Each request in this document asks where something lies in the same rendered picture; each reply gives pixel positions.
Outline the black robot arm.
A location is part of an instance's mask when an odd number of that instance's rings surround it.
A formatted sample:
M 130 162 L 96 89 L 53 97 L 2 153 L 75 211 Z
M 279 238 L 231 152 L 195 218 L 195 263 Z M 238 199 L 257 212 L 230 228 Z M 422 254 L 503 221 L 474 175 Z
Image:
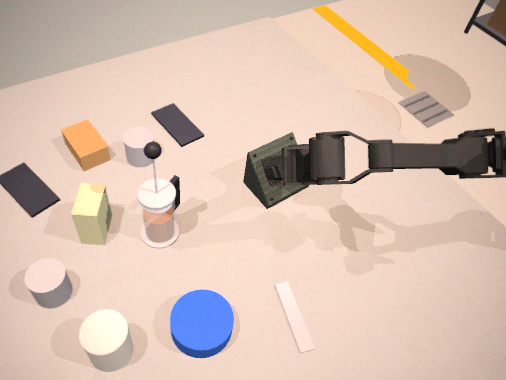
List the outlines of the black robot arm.
M 369 169 L 349 181 L 339 181 L 346 179 L 343 136 L 369 144 Z M 494 138 L 487 143 L 489 136 Z M 283 186 L 354 184 L 371 173 L 393 169 L 439 168 L 446 175 L 459 175 L 459 179 L 503 178 L 506 131 L 465 131 L 441 143 L 392 143 L 392 139 L 367 140 L 347 130 L 320 132 L 309 144 L 289 145 L 261 162 L 269 184 L 283 181 Z M 482 175 L 488 173 L 488 166 L 495 175 Z

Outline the blue cylinder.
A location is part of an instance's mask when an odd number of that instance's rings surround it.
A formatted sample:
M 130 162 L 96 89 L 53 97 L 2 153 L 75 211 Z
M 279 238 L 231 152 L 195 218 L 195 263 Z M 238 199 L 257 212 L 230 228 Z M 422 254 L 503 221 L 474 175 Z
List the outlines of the blue cylinder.
M 170 333 L 175 346 L 193 358 L 208 358 L 229 342 L 233 311 L 228 301 L 210 290 L 183 295 L 170 312 Z

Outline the pale pink flat bar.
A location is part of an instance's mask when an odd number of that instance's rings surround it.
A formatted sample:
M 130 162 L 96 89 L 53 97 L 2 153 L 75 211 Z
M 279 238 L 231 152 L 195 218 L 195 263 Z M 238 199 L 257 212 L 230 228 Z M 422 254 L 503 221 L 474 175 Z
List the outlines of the pale pink flat bar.
M 302 317 L 289 282 L 275 284 L 287 320 L 292 329 L 300 353 L 315 349 L 314 343 Z

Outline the glass coffee press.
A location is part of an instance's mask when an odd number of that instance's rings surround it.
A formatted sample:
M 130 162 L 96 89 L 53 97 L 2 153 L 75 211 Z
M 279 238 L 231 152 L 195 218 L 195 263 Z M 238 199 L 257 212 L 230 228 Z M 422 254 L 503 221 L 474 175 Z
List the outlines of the glass coffee press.
M 171 246 L 177 240 L 179 228 L 175 210 L 180 205 L 180 177 L 170 181 L 156 178 L 155 159 L 161 155 L 161 146 L 154 141 L 146 143 L 144 154 L 152 159 L 154 178 L 143 182 L 137 190 L 140 205 L 143 242 L 155 249 Z

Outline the orange rectangular block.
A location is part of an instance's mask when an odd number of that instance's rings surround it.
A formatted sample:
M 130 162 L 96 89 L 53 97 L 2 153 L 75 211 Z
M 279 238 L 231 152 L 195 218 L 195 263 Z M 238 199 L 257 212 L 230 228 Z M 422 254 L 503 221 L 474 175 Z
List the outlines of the orange rectangular block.
M 84 171 L 111 160 L 108 145 L 88 119 L 64 127 L 62 136 Z

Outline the grey cylinder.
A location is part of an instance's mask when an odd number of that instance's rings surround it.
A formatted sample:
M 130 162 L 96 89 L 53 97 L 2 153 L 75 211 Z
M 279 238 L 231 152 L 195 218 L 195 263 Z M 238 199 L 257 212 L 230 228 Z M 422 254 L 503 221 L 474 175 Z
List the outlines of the grey cylinder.
M 133 127 L 125 132 L 123 137 L 125 155 L 131 166 L 142 168 L 152 164 L 152 159 L 146 157 L 143 151 L 146 143 L 151 141 L 154 141 L 154 135 L 145 127 Z
M 26 272 L 25 283 L 39 306 L 46 309 L 62 306 L 73 293 L 65 266 L 54 258 L 34 262 Z
M 112 309 L 90 314 L 80 329 L 80 341 L 92 364 L 104 372 L 122 368 L 133 354 L 127 321 Z

